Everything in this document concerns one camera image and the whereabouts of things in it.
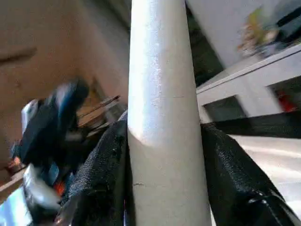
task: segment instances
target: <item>wall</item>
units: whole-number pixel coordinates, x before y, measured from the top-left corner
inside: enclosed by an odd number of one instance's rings
[[[73,13],[71,0],[0,3],[0,53],[37,48],[31,59],[0,67],[0,112],[45,95],[74,75]]]
[[[106,96],[127,103],[129,31],[104,1],[78,0],[78,63],[81,74],[95,77]]]
[[[241,60],[236,48],[241,43],[238,32],[245,18],[262,4],[269,15],[279,0],[187,0],[187,2],[203,33],[226,68]]]

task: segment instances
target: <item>white beam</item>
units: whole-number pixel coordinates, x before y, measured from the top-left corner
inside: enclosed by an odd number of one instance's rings
[[[128,141],[136,225],[211,225],[184,0],[133,0]]]

